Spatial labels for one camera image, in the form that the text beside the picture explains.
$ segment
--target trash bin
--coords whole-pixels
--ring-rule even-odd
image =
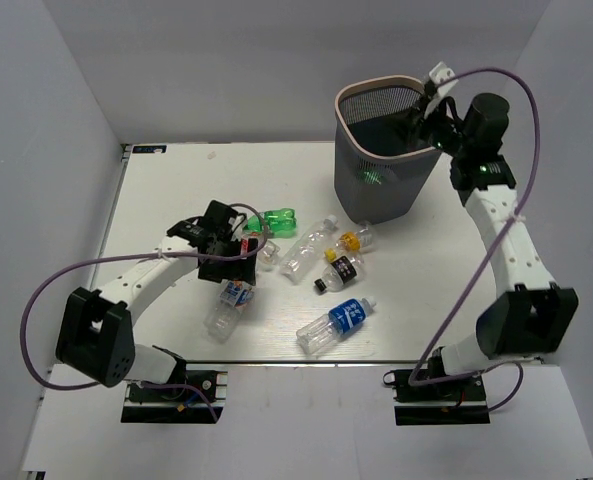
[[[405,215],[436,165],[441,152],[407,144],[391,119],[422,91],[419,80],[396,75],[350,85],[336,97],[334,189],[352,221]]]

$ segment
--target white table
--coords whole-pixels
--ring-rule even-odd
[[[150,251],[179,219],[212,199],[256,208],[292,207],[302,227],[334,213],[351,227],[332,187],[330,143],[169,145],[165,154],[132,155],[105,255]],[[342,293],[317,296],[261,273],[253,306],[228,342],[207,337],[202,321],[218,285],[178,282],[141,317],[136,341],[196,361],[304,360],[295,331],[352,296],[375,295],[377,313],[323,360],[386,362],[418,358],[484,250],[460,206],[443,158],[404,218],[379,225],[367,278]],[[312,192],[305,197],[305,191]],[[293,240],[277,240],[287,249]],[[128,265],[100,269],[98,283]],[[442,343],[469,334],[493,301],[486,272]],[[157,479],[569,479],[592,477],[593,459],[558,367],[526,367],[525,384],[489,425],[394,424],[388,365],[300,368],[230,365],[227,400],[216,425],[121,424],[125,387],[48,391],[24,462],[47,480]],[[64,365],[56,383],[79,383]],[[511,390],[516,373],[485,376],[490,403]]]
[[[244,202],[258,210],[294,208],[301,231],[333,213],[340,219],[340,235],[353,224],[334,193],[333,168],[333,143],[183,144],[168,145],[163,154],[132,154],[104,255],[151,251],[170,226],[202,214],[212,199]],[[365,255],[366,278],[342,292],[314,292],[323,260],[298,286],[276,270],[261,272],[253,304],[230,339],[219,344],[203,326],[219,286],[193,274],[142,315],[136,341],[190,360],[303,359],[295,342],[297,329],[346,299],[374,295],[377,313],[322,359],[417,359],[484,255],[478,231],[449,182],[449,158],[439,161],[405,217],[376,228],[380,241]],[[285,253],[294,241],[276,243]],[[128,267],[102,266],[97,284]],[[471,333],[494,299],[489,270],[442,343]]]

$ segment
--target purple cable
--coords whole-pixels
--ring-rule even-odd
[[[207,409],[209,410],[209,413],[212,414],[214,423],[218,422],[218,415],[216,415],[216,410],[214,410],[214,407],[212,407],[212,404],[209,403],[209,400],[207,400],[207,397],[205,396],[205,394],[203,392],[201,392],[200,389],[198,389],[196,387],[187,385],[186,383],[168,383],[168,384],[160,385],[158,383],[151,383],[151,382],[141,382],[141,386],[144,388],[151,388],[153,390],[171,390],[171,389],[176,389],[176,388],[183,388],[185,390],[191,390],[192,392],[194,392],[196,395],[198,395],[200,397],[200,399],[205,403],[205,405],[207,405]]]
[[[502,68],[485,67],[485,68],[477,68],[475,70],[470,70],[468,72],[460,73],[458,75],[451,77],[448,80],[445,80],[444,82],[438,84],[437,86],[440,87],[441,85],[451,83],[451,82],[458,80],[460,78],[468,77],[470,75],[474,75],[476,73],[483,73],[483,72],[493,72],[493,73],[500,73],[501,75],[505,75],[505,76],[511,78],[512,80],[516,81],[516,83],[518,83],[523,88],[525,93],[527,94],[527,98],[529,99],[529,104],[532,108],[532,115],[534,117],[534,158],[532,160],[532,169],[529,173],[529,180],[527,181],[527,185],[525,186],[525,192],[523,193],[523,196],[520,198],[520,200],[518,201],[518,204],[516,205],[516,208],[514,209],[514,215],[507,220],[507,223],[505,223],[505,225],[500,230],[500,232],[498,232],[498,235],[496,236],[496,238],[494,239],[492,244],[489,246],[487,253],[485,254],[482,262],[480,263],[480,265],[474,272],[474,275],[472,275],[472,278],[469,280],[469,282],[467,282],[467,285],[465,286],[463,293],[460,294],[460,297],[458,297],[458,299],[456,300],[456,303],[454,304],[451,311],[447,315],[447,318],[445,318],[445,320],[443,321],[441,326],[438,327],[438,330],[436,331],[436,333],[434,334],[432,339],[429,341],[429,344],[427,345],[427,348],[425,349],[425,351],[421,355],[420,359],[418,360],[418,363],[416,363],[416,365],[414,366],[414,369],[412,370],[412,373],[409,376],[409,385],[412,387],[420,387],[423,385],[432,385],[435,383],[450,382],[452,380],[469,378],[472,375],[482,373],[482,372],[470,372],[470,373],[461,373],[458,375],[449,375],[449,376],[445,376],[445,377],[432,378],[432,379],[427,379],[427,380],[418,380],[417,379],[420,369],[423,367],[423,365],[429,358],[429,355],[431,354],[433,348],[438,343],[438,340],[443,335],[443,333],[445,333],[445,330],[447,330],[447,327],[452,322],[452,320],[454,319],[454,317],[456,316],[456,314],[462,307],[463,303],[465,303],[465,300],[471,293],[472,289],[474,288],[474,285],[476,285],[476,282],[478,281],[480,276],[483,274],[485,267],[487,266],[487,264],[491,260],[492,256],[496,252],[496,249],[498,248],[500,243],[505,238],[505,235],[507,235],[507,232],[509,231],[509,229],[516,222],[516,217],[523,210],[525,203],[527,203],[527,199],[529,198],[529,195],[532,192],[532,188],[534,187],[534,181],[536,180],[536,172],[538,171],[538,161],[540,158],[540,119],[538,116],[538,107],[536,106],[536,99],[534,98],[534,94],[532,93],[531,89],[529,88],[527,83],[525,83],[525,81],[522,78],[520,78],[518,75],[516,75],[508,70],[502,69]]]
[[[256,215],[258,217],[261,224],[263,225],[262,240],[261,240],[260,244],[254,250],[247,252],[247,253],[241,253],[240,255],[235,255],[233,257],[223,257],[221,255],[208,255],[205,253],[196,253],[196,252],[166,252],[164,257],[167,257],[167,258],[195,257],[200,260],[218,260],[218,261],[223,261],[223,262],[234,262],[236,260],[242,260],[244,258],[251,257],[253,255],[256,255],[258,252],[260,252],[263,249],[263,247],[265,246],[265,244],[267,243],[267,238],[269,237],[269,226],[267,225],[267,222],[260,215],[260,213],[258,213],[258,211],[256,211],[253,207],[250,207],[249,205],[246,205],[244,203],[232,203],[230,205],[230,207],[241,207],[241,208],[246,208],[246,209],[250,210],[254,215]],[[199,217],[192,217],[189,220],[195,220],[197,218],[199,218]],[[43,283],[41,283],[38,286],[38,288],[34,291],[34,293],[32,293],[32,295],[29,297],[29,300],[27,301],[27,304],[25,305],[25,310],[23,310],[23,315],[21,316],[21,320],[20,320],[20,351],[23,356],[23,362],[25,363],[25,367],[27,367],[27,371],[34,378],[34,380],[36,380],[40,385],[42,385],[45,388],[50,388],[52,390],[59,390],[61,392],[82,390],[84,388],[94,387],[94,386],[98,385],[98,382],[83,383],[80,385],[57,385],[55,383],[51,383],[51,382],[45,380],[43,377],[41,377],[40,373],[38,373],[38,371],[36,370],[36,367],[34,367],[34,364],[32,363],[31,358],[29,358],[29,351],[27,349],[27,322],[29,320],[29,314],[31,313],[32,308],[33,308],[34,304],[36,303],[36,300],[38,300],[38,297],[40,296],[40,294],[43,293],[43,291],[54,280],[62,277],[66,273],[69,273],[73,270],[78,270],[79,268],[88,267],[90,265],[100,265],[103,263],[113,263],[113,262],[124,262],[124,261],[128,261],[128,260],[154,260],[157,258],[161,258],[160,253],[137,253],[137,254],[133,254],[133,255],[119,255],[119,256],[115,256],[115,257],[94,258],[92,260],[83,260],[82,262],[74,263],[72,265],[69,265],[68,267],[65,267],[65,268],[57,271],[56,273],[51,275],[49,278],[47,278]]]

